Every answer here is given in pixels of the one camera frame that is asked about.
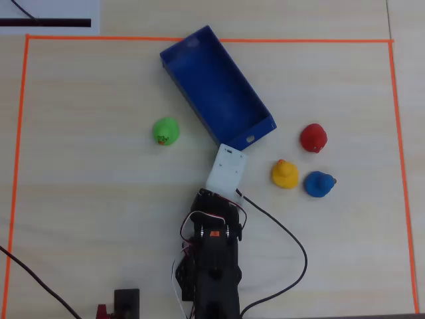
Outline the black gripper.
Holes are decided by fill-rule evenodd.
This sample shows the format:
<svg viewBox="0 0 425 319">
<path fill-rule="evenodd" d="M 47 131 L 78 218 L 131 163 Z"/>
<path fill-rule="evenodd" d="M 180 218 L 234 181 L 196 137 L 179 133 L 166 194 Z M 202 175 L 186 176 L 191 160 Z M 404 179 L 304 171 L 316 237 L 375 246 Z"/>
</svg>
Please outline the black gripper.
<svg viewBox="0 0 425 319">
<path fill-rule="evenodd" d="M 238 213 L 242 206 L 227 197 L 201 188 L 197 193 L 197 209 L 213 215 L 228 215 L 231 212 Z"/>
</svg>

